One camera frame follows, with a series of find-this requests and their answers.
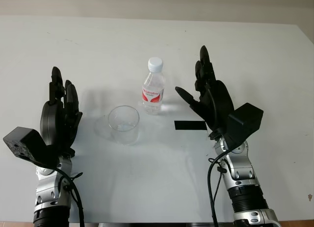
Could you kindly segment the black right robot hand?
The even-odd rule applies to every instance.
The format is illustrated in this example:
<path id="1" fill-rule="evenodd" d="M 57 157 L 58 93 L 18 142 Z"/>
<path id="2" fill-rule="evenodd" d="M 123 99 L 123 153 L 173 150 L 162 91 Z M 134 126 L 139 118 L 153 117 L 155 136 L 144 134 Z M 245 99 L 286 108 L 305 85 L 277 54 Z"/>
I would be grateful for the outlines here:
<path id="1" fill-rule="evenodd" d="M 175 87 L 175 91 L 206 122 L 211 130 L 209 137 L 214 139 L 226 132 L 227 118 L 234 111 L 234 105 L 224 83 L 215 77 L 206 46 L 200 49 L 200 59 L 195 64 L 195 76 L 195 90 L 200 92 L 199 101 L 179 86 Z"/>

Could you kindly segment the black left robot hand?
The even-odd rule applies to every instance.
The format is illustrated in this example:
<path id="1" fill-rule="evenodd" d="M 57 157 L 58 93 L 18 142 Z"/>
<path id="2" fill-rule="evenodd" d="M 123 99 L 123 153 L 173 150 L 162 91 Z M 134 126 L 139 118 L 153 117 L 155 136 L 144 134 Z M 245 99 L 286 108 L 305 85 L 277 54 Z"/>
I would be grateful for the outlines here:
<path id="1" fill-rule="evenodd" d="M 52 68 L 49 100 L 44 104 L 40 120 L 40 134 L 57 156 L 75 156 L 71 148 L 75 141 L 82 112 L 78 94 L 70 80 L 63 82 L 58 67 Z"/>

